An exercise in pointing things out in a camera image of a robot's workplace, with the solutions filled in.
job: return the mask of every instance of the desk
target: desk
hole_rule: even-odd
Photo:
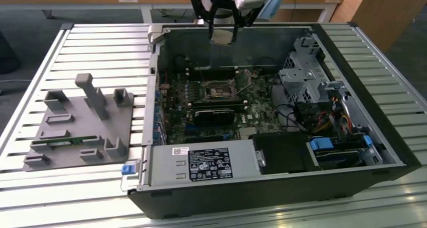
[[[283,0],[280,9],[322,10],[318,21],[328,22],[343,0]],[[192,9],[189,0],[0,0],[1,10],[139,9],[144,23],[152,23],[152,9]]]

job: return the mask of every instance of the slotted metal table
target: slotted metal table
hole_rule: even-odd
[[[0,227],[422,227],[427,225],[427,103],[358,27],[323,24],[423,167],[354,197],[283,206],[148,219],[121,190],[121,164],[24,172],[47,91],[81,96],[77,73],[91,73],[104,94],[135,97],[129,160],[140,158],[148,24],[75,24],[61,29],[0,137]],[[332,75],[340,75],[327,62]],[[123,186],[136,185],[128,180]]]

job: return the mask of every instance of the power supply label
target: power supply label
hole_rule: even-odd
[[[233,178],[228,148],[189,150],[188,169],[192,182]]]

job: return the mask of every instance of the floor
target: floor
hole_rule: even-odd
[[[4,80],[31,80],[48,52],[63,23],[105,24],[143,22],[139,10],[55,10],[53,19],[45,19],[41,11],[0,11],[0,31],[19,56],[21,66],[9,74],[0,75]],[[152,11],[155,23],[191,22],[192,11],[167,12],[167,17]],[[415,18],[404,34],[386,54],[422,95],[427,98],[427,6]],[[28,81],[0,82],[0,133],[20,102]]]

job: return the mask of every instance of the blue latch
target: blue latch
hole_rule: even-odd
[[[363,140],[368,147],[374,144],[371,137],[368,135],[363,136]]]
[[[133,175],[136,173],[136,165],[135,164],[124,164],[121,167],[121,175]]]
[[[334,144],[330,138],[315,138],[310,141],[311,149],[315,150],[324,150],[324,149],[334,149]]]

